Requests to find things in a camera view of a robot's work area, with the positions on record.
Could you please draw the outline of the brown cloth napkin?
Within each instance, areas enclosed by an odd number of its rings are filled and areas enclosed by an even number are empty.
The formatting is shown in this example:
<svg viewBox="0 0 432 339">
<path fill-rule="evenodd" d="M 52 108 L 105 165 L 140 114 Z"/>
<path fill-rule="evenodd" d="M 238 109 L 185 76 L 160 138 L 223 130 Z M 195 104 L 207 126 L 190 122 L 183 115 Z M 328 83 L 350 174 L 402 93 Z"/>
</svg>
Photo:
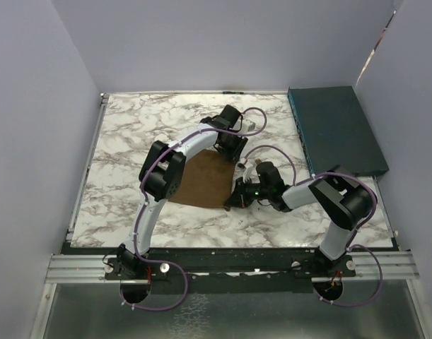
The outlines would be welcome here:
<svg viewBox="0 0 432 339">
<path fill-rule="evenodd" d="M 203 150 L 187 161 L 179 189 L 170 202 L 199 208 L 226 209 L 235 164 L 215 150 Z"/>
</svg>

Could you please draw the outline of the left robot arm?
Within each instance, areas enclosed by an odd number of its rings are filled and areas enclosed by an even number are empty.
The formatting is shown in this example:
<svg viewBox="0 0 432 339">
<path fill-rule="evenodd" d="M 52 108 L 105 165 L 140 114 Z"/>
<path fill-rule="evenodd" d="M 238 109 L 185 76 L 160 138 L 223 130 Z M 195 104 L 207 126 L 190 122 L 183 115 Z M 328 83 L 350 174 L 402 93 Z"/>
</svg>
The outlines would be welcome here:
<svg viewBox="0 0 432 339">
<path fill-rule="evenodd" d="M 154 227 L 163 206 L 180 188 L 185 165 L 202 151 L 213 147 L 229 162 L 240 159 L 248 133 L 237 125 L 244 114 L 226 105 L 220 114 L 204 117 L 192 130 L 172 143 L 155 141 L 139 173 L 140 193 L 143 200 L 134 219 L 128 240 L 117 248 L 117 260 L 123 273 L 135 279 L 141 277 L 150 263 L 161 261 L 147 259 Z"/>
</svg>

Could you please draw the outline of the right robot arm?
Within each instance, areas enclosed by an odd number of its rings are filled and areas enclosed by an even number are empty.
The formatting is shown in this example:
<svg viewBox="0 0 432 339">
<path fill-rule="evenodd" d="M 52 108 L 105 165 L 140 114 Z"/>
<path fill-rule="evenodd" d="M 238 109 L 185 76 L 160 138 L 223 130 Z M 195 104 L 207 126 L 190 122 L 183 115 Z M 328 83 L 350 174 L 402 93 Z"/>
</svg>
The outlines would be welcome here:
<svg viewBox="0 0 432 339">
<path fill-rule="evenodd" d="M 259 181 L 238 178 L 232 194 L 224 202 L 227 208 L 247 208 L 254 201 L 267 200 L 274 210 L 287 213 L 319 203 L 330 218 L 329 227 L 312 260 L 323 276 L 337 271 L 358 228 L 375 214 L 377 196 L 358 178 L 335 166 L 306 182 L 286 184 L 272 162 L 256 166 Z"/>
</svg>

